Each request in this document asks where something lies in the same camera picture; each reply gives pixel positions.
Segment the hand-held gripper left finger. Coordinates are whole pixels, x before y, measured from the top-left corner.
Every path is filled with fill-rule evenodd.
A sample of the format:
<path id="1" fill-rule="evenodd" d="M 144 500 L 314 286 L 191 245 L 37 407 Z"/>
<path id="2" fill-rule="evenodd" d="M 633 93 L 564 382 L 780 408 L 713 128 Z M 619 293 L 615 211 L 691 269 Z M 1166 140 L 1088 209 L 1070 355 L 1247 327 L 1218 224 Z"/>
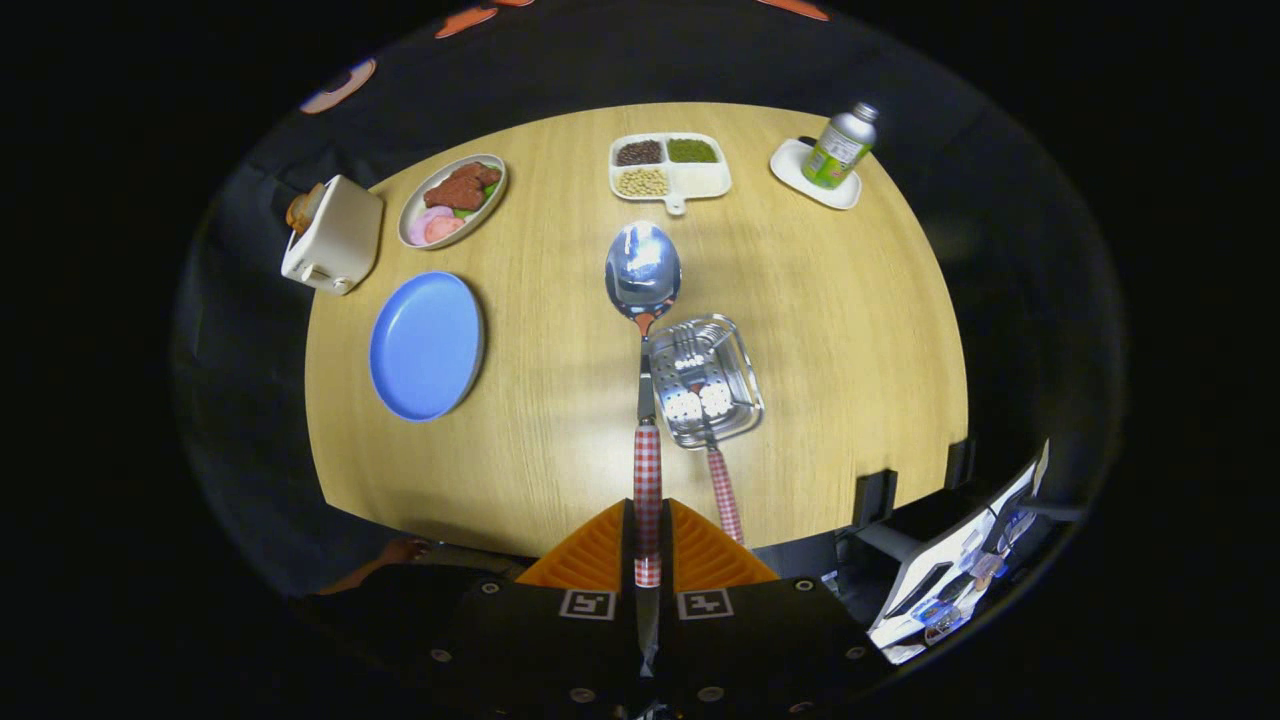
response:
<path id="1" fill-rule="evenodd" d="M 641 652 L 634 505 L 584 523 L 516 580 L 471 584 L 429 644 L 435 703 L 470 719 L 625 719 Z"/>

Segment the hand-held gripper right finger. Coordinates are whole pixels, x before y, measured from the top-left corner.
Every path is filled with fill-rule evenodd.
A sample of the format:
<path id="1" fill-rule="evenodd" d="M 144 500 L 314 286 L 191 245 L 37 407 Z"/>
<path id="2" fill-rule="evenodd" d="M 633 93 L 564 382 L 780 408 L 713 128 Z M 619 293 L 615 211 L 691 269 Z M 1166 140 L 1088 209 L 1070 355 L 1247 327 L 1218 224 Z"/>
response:
<path id="1" fill-rule="evenodd" d="M 781 577 L 698 511 L 660 520 L 660 702 L 678 719 L 850 719 L 886 659 L 818 577 Z"/>

